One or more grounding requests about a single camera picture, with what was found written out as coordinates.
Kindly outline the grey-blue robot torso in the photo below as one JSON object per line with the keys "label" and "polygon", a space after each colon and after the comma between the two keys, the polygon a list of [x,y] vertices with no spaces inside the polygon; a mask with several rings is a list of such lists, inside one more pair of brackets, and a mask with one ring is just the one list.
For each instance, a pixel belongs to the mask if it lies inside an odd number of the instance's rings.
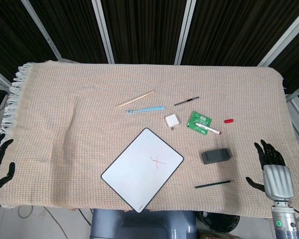
{"label": "grey-blue robot torso", "polygon": [[193,211],[94,209],[89,239],[197,239]]}

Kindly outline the green foil packet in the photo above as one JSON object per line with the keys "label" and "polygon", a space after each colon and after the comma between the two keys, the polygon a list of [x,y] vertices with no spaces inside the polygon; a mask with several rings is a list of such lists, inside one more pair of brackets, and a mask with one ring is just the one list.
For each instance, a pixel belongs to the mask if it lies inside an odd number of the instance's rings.
{"label": "green foil packet", "polygon": [[211,122],[211,118],[201,115],[198,112],[194,111],[187,122],[187,127],[202,135],[207,135],[208,130],[197,126],[196,123],[210,127]]}

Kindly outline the light blue toothbrush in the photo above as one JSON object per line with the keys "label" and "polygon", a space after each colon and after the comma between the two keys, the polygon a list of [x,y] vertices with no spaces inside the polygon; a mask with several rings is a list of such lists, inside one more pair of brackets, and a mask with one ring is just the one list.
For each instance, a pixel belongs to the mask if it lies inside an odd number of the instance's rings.
{"label": "light blue toothbrush", "polygon": [[161,111],[161,110],[164,110],[164,109],[165,109],[164,106],[159,106],[159,107],[144,108],[144,109],[139,109],[139,110],[127,110],[126,113],[135,114],[135,113],[141,113],[141,112]]}

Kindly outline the black pen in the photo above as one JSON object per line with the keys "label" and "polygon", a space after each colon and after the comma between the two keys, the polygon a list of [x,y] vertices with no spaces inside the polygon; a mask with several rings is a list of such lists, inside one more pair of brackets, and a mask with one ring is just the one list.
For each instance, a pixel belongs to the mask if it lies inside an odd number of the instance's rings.
{"label": "black pen", "polygon": [[198,185],[195,186],[195,189],[199,189],[199,188],[205,188],[205,187],[211,187],[211,186],[216,186],[216,185],[222,185],[222,184],[227,184],[230,183],[231,180],[226,180],[226,181],[221,181],[221,182],[215,182],[215,183],[209,183],[209,184],[204,184],[204,185]]}
{"label": "black pen", "polygon": [[193,97],[193,98],[191,98],[191,99],[188,99],[188,100],[185,100],[185,101],[182,101],[182,102],[176,103],[176,104],[174,104],[174,106],[179,106],[179,105],[182,105],[182,104],[185,104],[185,103],[188,103],[188,102],[191,102],[191,101],[197,100],[197,99],[199,99],[199,97]]}

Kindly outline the white charger plug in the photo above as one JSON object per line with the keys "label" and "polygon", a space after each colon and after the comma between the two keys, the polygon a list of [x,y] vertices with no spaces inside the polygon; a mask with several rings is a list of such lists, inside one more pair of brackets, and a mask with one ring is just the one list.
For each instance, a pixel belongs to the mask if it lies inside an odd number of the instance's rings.
{"label": "white charger plug", "polygon": [[171,130],[173,130],[175,126],[179,125],[179,120],[175,114],[166,116],[165,122]]}

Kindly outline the black pen upper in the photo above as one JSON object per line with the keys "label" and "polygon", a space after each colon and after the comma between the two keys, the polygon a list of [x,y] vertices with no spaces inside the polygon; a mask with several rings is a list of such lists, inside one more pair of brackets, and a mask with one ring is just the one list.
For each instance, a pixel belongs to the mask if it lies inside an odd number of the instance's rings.
{"label": "black pen upper", "polygon": [[188,103],[188,102],[191,102],[191,101],[197,100],[197,99],[199,99],[199,97],[193,97],[193,98],[191,98],[191,99],[188,99],[188,100],[185,100],[185,101],[182,101],[182,102],[176,103],[176,104],[174,104],[174,106],[179,106],[179,105],[182,105],[182,104],[185,104],[185,103]]}

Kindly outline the wooden chopstick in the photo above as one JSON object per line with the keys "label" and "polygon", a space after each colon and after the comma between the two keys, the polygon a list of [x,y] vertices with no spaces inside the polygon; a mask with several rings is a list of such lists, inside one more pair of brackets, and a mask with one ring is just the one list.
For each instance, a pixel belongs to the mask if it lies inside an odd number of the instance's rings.
{"label": "wooden chopstick", "polygon": [[145,94],[143,94],[143,95],[141,95],[141,96],[138,96],[138,97],[136,97],[136,98],[134,98],[134,99],[128,100],[127,102],[124,102],[124,103],[118,105],[117,107],[118,107],[118,108],[121,108],[121,107],[123,107],[123,106],[129,105],[129,104],[131,104],[131,103],[133,103],[133,102],[135,102],[135,101],[138,101],[138,100],[140,100],[140,99],[142,99],[142,98],[145,98],[145,97],[147,97],[147,96],[150,96],[150,95],[152,95],[152,94],[154,94],[154,93],[155,93],[155,90],[150,91],[150,92],[147,92],[147,93],[145,93]]}

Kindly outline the black pen lower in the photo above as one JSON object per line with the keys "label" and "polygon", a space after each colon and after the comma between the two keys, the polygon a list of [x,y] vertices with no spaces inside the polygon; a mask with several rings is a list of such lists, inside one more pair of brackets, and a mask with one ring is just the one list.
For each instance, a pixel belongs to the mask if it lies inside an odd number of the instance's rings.
{"label": "black pen lower", "polygon": [[230,183],[231,180],[226,180],[226,181],[221,181],[221,182],[215,182],[215,183],[209,183],[209,184],[204,184],[204,185],[198,185],[195,186],[195,189],[199,189],[199,188],[205,188],[205,187],[211,187],[211,186],[216,186],[216,185],[222,185],[222,184],[227,184]]}

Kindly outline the black bin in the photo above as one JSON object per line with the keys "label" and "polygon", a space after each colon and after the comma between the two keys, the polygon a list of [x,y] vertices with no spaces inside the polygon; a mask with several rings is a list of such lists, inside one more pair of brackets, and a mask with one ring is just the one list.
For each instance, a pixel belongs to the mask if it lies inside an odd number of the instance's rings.
{"label": "black bin", "polygon": [[238,215],[221,213],[198,212],[196,216],[211,231],[216,233],[229,233],[237,227],[240,221],[240,216]]}

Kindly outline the beige woven tablecloth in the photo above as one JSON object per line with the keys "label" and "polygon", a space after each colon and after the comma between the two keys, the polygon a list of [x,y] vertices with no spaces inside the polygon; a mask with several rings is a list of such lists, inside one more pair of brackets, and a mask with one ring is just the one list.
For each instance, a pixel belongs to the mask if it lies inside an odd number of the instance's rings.
{"label": "beige woven tablecloth", "polygon": [[[174,106],[193,97],[199,99]],[[159,106],[165,109],[126,113]],[[211,118],[210,128],[221,134],[189,129],[194,111]],[[184,157],[149,210],[269,218],[271,200],[246,181],[263,181],[254,146],[261,140],[282,154],[299,210],[299,145],[282,76],[269,67],[27,63],[16,74],[4,114],[0,130],[13,142],[0,175],[11,162],[15,174],[0,188],[1,205],[129,210],[101,175],[149,128]],[[173,130],[165,122],[172,114],[179,120]],[[228,119],[234,122],[224,123]],[[204,164],[202,153],[223,148],[229,160]]]}

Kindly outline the dark grey eraser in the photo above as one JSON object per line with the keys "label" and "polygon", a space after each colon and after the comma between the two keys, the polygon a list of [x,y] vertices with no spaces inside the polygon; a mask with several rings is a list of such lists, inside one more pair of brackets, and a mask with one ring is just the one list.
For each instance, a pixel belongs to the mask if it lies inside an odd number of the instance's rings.
{"label": "dark grey eraser", "polygon": [[230,153],[228,149],[216,149],[212,151],[206,151],[201,154],[204,164],[212,164],[227,161],[230,159]]}

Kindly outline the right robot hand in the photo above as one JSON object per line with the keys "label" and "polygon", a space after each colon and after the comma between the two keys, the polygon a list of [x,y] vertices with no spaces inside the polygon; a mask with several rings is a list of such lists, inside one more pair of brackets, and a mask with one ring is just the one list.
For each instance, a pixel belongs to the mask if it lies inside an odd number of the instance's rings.
{"label": "right robot hand", "polygon": [[272,201],[289,201],[294,197],[294,187],[290,169],[286,166],[281,153],[271,144],[261,140],[254,143],[263,174],[263,184],[254,182],[250,177],[246,181],[250,186],[265,192]]}

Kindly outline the small white whiteboard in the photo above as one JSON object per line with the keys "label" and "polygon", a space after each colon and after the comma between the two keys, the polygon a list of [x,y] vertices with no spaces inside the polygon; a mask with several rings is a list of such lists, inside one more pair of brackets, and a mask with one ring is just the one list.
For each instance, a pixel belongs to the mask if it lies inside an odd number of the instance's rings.
{"label": "small white whiteboard", "polygon": [[102,180],[134,211],[141,213],[184,157],[144,128],[102,173]]}

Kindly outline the white marker with red tip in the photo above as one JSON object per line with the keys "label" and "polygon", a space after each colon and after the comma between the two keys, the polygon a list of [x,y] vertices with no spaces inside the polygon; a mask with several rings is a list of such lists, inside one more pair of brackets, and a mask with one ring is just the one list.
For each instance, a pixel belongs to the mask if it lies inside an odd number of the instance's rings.
{"label": "white marker with red tip", "polygon": [[198,127],[200,127],[200,128],[209,130],[209,131],[211,131],[211,132],[213,132],[213,133],[215,133],[215,134],[218,134],[218,135],[221,134],[221,131],[216,130],[216,129],[213,129],[213,128],[210,128],[210,127],[208,127],[208,126],[206,126],[206,125],[203,125],[203,124],[200,124],[200,123],[197,123],[197,122],[195,123],[195,125],[198,126]]}

